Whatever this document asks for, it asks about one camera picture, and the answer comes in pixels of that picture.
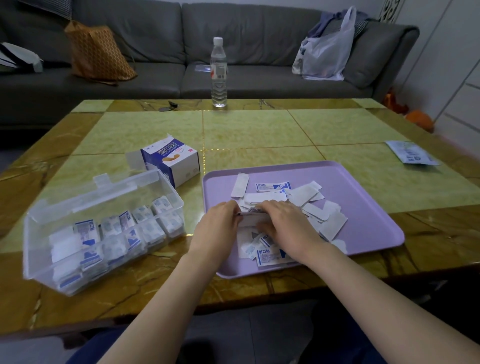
cushion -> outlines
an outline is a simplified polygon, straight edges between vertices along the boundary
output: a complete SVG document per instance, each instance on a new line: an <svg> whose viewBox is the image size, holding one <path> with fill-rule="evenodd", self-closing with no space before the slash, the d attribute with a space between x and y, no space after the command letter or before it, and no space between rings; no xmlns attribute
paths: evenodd
<svg viewBox="0 0 480 364"><path fill-rule="evenodd" d="M72 0L18 0L24 4L52 12L65 19L72 18Z"/></svg>
<svg viewBox="0 0 480 364"><path fill-rule="evenodd" d="M70 63L70 43L63 31L68 22L27 5L0 5L0 25L8 41L35 52L46 62Z"/></svg>
<svg viewBox="0 0 480 364"><path fill-rule="evenodd" d="M185 66L137 63L138 77L118 87L71 75L70 68L0 75L0 125L54 125L84 99L179 98Z"/></svg>
<svg viewBox="0 0 480 364"><path fill-rule="evenodd" d="M109 26L127 59L133 56L136 61L185 63L178 3L81 0L74 3L73 19L87 26Z"/></svg>
<svg viewBox="0 0 480 364"><path fill-rule="evenodd" d="M229 64L292 66L317 10L263 5L183 4L187 62L209 63L213 37L223 37Z"/></svg>
<svg viewBox="0 0 480 364"><path fill-rule="evenodd" d="M212 81L207 72L190 64L181 84L182 98L210 98ZM229 98L350 98L370 97L371 88L357 89L345 81L304 80L288 66L229 66Z"/></svg>
<svg viewBox="0 0 480 364"><path fill-rule="evenodd" d="M343 71L345 81L358 88L370 86L390 60L405 32L414 28L369 22L362 35L353 43Z"/></svg>

coffee table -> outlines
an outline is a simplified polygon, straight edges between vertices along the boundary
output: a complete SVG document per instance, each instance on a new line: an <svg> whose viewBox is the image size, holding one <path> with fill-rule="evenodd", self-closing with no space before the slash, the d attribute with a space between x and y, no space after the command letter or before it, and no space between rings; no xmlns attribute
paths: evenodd
<svg viewBox="0 0 480 364"><path fill-rule="evenodd" d="M0 334L52 334L111 324L141 311L187 251L203 215L202 175L219 169L334 160L403 229L403 246L354 256L382 279L445 277L480 261L480 164L371 99L86 100L0 176ZM177 190L188 235L106 275L74 297L22 279L22 220L29 206L101 173L128 170L124 153L167 133L199 150L202 173ZM385 140L412 140L443 162L405 166ZM226 280L199 305L262 303L324 286L305 267Z"/></svg>

forearm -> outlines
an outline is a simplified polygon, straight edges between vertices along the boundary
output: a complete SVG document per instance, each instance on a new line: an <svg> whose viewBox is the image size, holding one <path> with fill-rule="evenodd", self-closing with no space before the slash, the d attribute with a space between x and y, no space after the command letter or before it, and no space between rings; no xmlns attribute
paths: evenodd
<svg viewBox="0 0 480 364"><path fill-rule="evenodd" d="M377 279L331 244L307 258L389 364L477 363L480 346Z"/></svg>
<svg viewBox="0 0 480 364"><path fill-rule="evenodd" d="M214 265L188 253L100 364L174 363Z"/></svg>

sofa armrest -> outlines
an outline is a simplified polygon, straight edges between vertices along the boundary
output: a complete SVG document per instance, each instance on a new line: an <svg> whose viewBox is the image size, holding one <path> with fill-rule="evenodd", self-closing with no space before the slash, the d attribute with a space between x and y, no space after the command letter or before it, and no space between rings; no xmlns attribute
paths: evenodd
<svg viewBox="0 0 480 364"><path fill-rule="evenodd" d="M405 29L392 56L373 82L373 99L378 102L383 101L419 36L420 30L417 27Z"/></svg>

